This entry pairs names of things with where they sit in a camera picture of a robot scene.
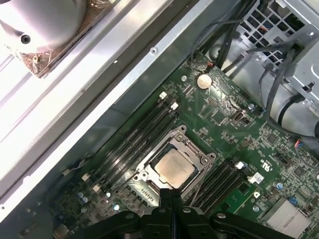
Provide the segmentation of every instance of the capacitor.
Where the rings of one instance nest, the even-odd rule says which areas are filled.
[[[113,209],[114,209],[115,211],[118,211],[118,210],[120,209],[120,205],[119,205],[119,204],[115,204],[115,205],[113,206]]]
[[[255,109],[255,105],[254,105],[254,104],[249,104],[249,105],[248,105],[248,109],[249,109],[250,111],[253,111],[253,110]]]
[[[284,188],[284,185],[280,182],[274,182],[274,187],[277,188],[278,190],[282,190]]]
[[[78,196],[78,198],[83,198],[84,194],[83,194],[82,192],[79,192],[79,193],[77,194],[77,196]]]
[[[298,204],[298,200],[295,197],[288,198],[288,201],[294,206],[297,206],[297,204]]]
[[[207,90],[213,84],[212,78],[207,74],[202,74],[197,77],[196,85],[200,90]]]
[[[83,198],[82,198],[82,202],[83,202],[83,203],[87,203],[88,201],[89,201],[89,199],[88,199],[87,197],[83,197]]]
[[[253,211],[254,212],[259,212],[259,207],[258,206],[253,206]]]
[[[181,80],[184,81],[184,82],[187,81],[187,76],[182,76]]]

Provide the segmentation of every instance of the green circuit board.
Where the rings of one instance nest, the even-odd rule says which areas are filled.
[[[206,59],[200,56],[197,60]],[[154,135],[160,138],[168,130],[185,125],[185,135],[198,148],[205,154],[216,155],[207,177],[229,158],[236,158],[236,162],[246,164],[245,177],[240,184],[223,195],[216,207],[207,210],[208,216],[213,212],[226,210],[265,224],[264,215],[280,198],[293,198],[294,206],[311,221],[300,238],[319,238],[318,172],[299,160],[294,147],[296,140],[271,128],[257,104],[218,68],[206,73],[213,80],[209,90],[198,89],[196,79],[205,68],[206,66],[199,67],[187,62],[182,64],[90,159],[81,169],[80,177],[96,168],[103,168],[101,164],[114,153],[111,150],[116,147],[116,142],[125,138],[125,134],[138,123],[147,110],[154,107],[159,95],[165,92],[178,103],[179,115],[165,126],[167,131],[158,130]],[[308,164],[317,165],[316,158],[303,148],[300,149],[300,154]],[[68,227],[74,224],[89,226],[121,210],[134,210],[142,214],[146,206],[155,206],[158,203],[158,195],[146,189],[145,184],[133,180],[137,164],[138,162],[131,164],[130,168],[126,168],[125,174],[113,181],[114,185],[109,188],[113,186],[121,190],[113,190],[115,192],[108,200],[103,197],[107,190],[99,190],[98,194],[96,190],[92,190],[94,183],[89,185],[78,177],[64,189],[64,193],[52,208],[67,215],[62,221]],[[256,182],[249,182],[247,177],[256,179]],[[277,184],[283,185],[283,188],[278,189]],[[129,194],[132,198],[124,197],[124,194],[133,189],[134,193]],[[185,201],[192,197],[194,190],[184,198]],[[82,211],[83,202],[79,203],[79,198],[76,198],[79,192],[85,192],[90,199],[89,205]],[[121,210],[114,211],[115,204],[121,205]]]

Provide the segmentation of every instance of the screw hole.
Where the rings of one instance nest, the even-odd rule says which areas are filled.
[[[310,84],[308,84],[308,85],[302,87],[302,89],[303,89],[305,92],[310,93],[311,91],[313,91],[313,87],[315,86],[315,84],[316,84],[316,83],[313,81],[313,82],[311,82]]]
[[[22,42],[22,44],[29,44],[30,41],[31,41],[31,38],[30,38],[30,36],[28,36],[28,35],[23,35],[23,36],[21,37],[21,42]]]

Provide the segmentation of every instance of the chip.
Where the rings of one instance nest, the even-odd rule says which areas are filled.
[[[249,186],[248,186],[246,183],[242,183],[242,184],[239,186],[238,190],[239,190],[240,192],[242,192],[242,193],[245,193],[248,188],[249,188]]]
[[[155,166],[160,180],[179,188],[194,172],[193,165],[175,149],[171,149]]]
[[[277,140],[277,137],[272,133],[267,137],[267,141],[270,144],[274,144],[276,142],[276,140]]]
[[[303,169],[303,168],[301,168],[301,167],[298,167],[298,168],[296,168],[295,170],[294,170],[294,174],[296,174],[297,176],[301,176],[301,175],[303,175],[304,174],[304,172],[305,172],[305,170]]]

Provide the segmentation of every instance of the screw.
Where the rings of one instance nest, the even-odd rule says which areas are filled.
[[[159,52],[159,50],[156,47],[151,48],[151,54],[156,55]]]
[[[183,140],[183,136],[181,136],[180,134],[176,137],[177,141],[182,141]]]
[[[126,215],[126,217],[125,217],[126,219],[133,219],[134,218],[134,214],[128,214],[128,215]]]
[[[221,218],[221,219],[225,219],[225,218],[226,218],[226,215],[223,214],[223,213],[217,213],[217,217],[218,217],[218,218]]]
[[[259,207],[258,206],[254,206],[253,207],[253,211],[256,212],[256,213],[259,212]]]
[[[189,208],[184,208],[184,209],[183,209],[183,212],[185,212],[185,213],[190,213],[190,212],[191,212],[191,209],[189,209]]]
[[[206,164],[206,163],[208,163],[208,160],[206,158],[204,158],[204,159],[202,159],[202,163]]]

